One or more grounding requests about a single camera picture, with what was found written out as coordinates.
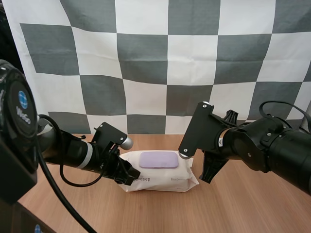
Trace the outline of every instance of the wooden table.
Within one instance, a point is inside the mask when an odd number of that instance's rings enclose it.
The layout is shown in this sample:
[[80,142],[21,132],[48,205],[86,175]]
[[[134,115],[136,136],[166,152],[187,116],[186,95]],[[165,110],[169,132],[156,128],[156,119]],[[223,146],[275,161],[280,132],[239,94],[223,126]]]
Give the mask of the wooden table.
[[[131,135],[132,150],[177,150],[182,135]],[[193,173],[202,172],[197,151]],[[142,190],[126,193],[102,178],[87,188],[61,181],[58,166],[49,166],[61,190],[99,233],[310,233],[311,197],[277,175],[255,172],[229,161],[211,184],[199,181],[186,193]],[[73,182],[87,183],[97,174],[66,167]],[[42,171],[38,183],[20,199],[26,208],[58,233],[85,232],[50,188]]]

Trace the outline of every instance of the white band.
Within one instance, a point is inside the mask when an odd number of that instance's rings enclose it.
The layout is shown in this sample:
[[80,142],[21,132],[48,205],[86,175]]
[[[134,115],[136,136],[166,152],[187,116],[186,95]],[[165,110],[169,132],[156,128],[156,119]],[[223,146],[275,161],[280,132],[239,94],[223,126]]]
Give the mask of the white band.
[[78,169],[84,168],[89,163],[89,161],[91,160],[91,157],[92,157],[93,147],[89,143],[86,143],[86,144],[87,144],[86,157],[84,158],[83,162],[77,167]]

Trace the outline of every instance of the logo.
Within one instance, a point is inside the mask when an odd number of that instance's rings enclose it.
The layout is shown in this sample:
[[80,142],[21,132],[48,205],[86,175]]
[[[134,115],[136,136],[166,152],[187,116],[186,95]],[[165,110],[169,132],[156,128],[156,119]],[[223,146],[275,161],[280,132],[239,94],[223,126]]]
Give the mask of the logo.
[[18,92],[18,100],[23,109],[26,109],[28,107],[27,97],[23,91]]
[[23,110],[16,106],[17,115],[20,116],[26,123],[30,124],[30,119],[28,118],[27,114],[23,114]]
[[134,180],[134,181],[150,181],[150,178],[143,178],[143,177],[139,177],[138,179]]
[[41,228],[38,224],[35,226],[35,233],[41,233]]

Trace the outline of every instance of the cylindrical motor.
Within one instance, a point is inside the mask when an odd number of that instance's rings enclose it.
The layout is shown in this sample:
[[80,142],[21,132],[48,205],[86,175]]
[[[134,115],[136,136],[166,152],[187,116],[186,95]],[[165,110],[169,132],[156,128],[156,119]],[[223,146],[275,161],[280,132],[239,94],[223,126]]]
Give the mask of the cylindrical motor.
[[311,194],[311,136],[296,130],[285,131],[267,153],[271,171],[304,192]]

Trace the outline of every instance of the white plastic package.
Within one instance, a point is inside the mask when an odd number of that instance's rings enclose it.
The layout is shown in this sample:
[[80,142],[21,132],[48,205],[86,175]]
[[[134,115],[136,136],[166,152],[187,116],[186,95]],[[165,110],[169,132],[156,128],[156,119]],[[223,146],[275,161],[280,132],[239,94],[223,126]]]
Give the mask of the white plastic package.
[[[141,168],[139,158],[142,152],[169,151],[175,152],[178,158],[176,168]],[[196,177],[191,171],[193,158],[184,160],[179,157],[177,151],[171,150],[139,150],[131,151],[121,155],[121,158],[131,163],[133,168],[140,171],[140,176],[134,180],[131,186],[120,184],[126,192],[138,191],[142,189],[157,191],[186,192],[198,185]]]

